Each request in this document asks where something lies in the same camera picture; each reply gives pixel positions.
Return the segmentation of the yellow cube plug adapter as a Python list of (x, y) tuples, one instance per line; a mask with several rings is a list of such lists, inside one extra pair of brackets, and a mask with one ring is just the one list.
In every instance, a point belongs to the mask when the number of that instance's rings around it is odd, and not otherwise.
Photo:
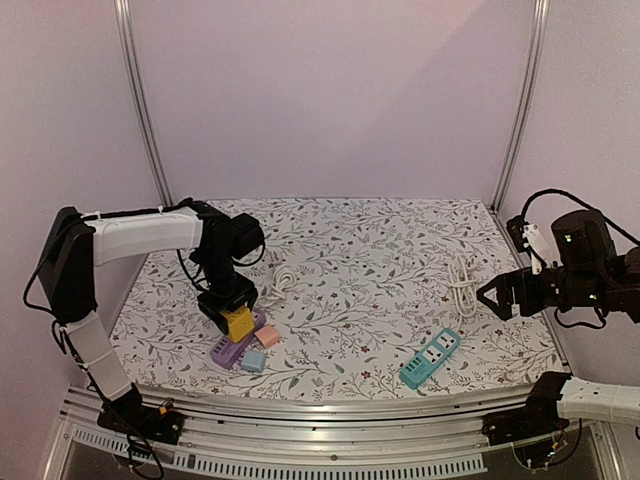
[(247, 306), (242, 306), (235, 311), (224, 310), (221, 315), (226, 320), (226, 336), (233, 343), (240, 343), (255, 328), (254, 316)]

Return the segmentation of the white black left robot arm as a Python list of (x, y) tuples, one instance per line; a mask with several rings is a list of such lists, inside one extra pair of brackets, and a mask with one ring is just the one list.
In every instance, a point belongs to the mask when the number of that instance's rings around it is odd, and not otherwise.
[(245, 257), (263, 252), (260, 222), (243, 213), (231, 217), (204, 201), (187, 198), (171, 207), (83, 214), (60, 209), (32, 279), (39, 282), (64, 344), (78, 357), (111, 419), (128, 434), (148, 426), (148, 412), (118, 359), (98, 314), (94, 271), (104, 265), (165, 251), (189, 253), (203, 275), (194, 281), (197, 305), (233, 342), (243, 340), (258, 298), (253, 281), (240, 274)]

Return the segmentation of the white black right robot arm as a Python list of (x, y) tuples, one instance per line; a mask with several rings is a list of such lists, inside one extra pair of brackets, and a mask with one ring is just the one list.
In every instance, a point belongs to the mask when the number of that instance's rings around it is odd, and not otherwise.
[[(578, 207), (552, 223), (560, 259), (549, 263), (543, 254), (544, 238), (524, 212), (536, 199), (554, 194)], [(522, 209), (523, 213), (508, 221), (507, 232), (516, 250), (527, 254), (531, 264), (500, 274), (480, 287), (476, 292), (480, 303), (503, 321), (515, 313), (531, 317), (552, 309), (560, 316), (576, 308), (593, 310), (598, 330), (605, 327), (610, 313), (639, 320), (639, 249), (618, 254), (610, 233), (616, 231), (633, 244), (638, 244), (637, 238), (565, 190), (540, 190)], [(572, 419), (637, 426), (639, 389), (548, 371), (535, 382), (522, 407), (485, 416), (483, 432), (501, 443), (564, 429)]]

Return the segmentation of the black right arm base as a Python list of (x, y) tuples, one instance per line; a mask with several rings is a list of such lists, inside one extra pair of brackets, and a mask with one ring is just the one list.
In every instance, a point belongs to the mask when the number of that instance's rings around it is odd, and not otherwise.
[(549, 435), (537, 445), (515, 447), (513, 453), (526, 469), (550, 467), (570, 426), (570, 421), (560, 416), (557, 404), (562, 398), (562, 388), (571, 378), (572, 375), (565, 372), (545, 372), (533, 385), (522, 407), (485, 415), (481, 433), (491, 446)]

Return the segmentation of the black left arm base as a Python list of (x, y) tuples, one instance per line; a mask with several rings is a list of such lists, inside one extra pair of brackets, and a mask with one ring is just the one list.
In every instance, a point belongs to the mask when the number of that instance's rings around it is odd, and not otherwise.
[(185, 415), (174, 409), (173, 400), (146, 406), (135, 386), (116, 400), (104, 400), (97, 424), (104, 429), (130, 434), (148, 441), (177, 445)]

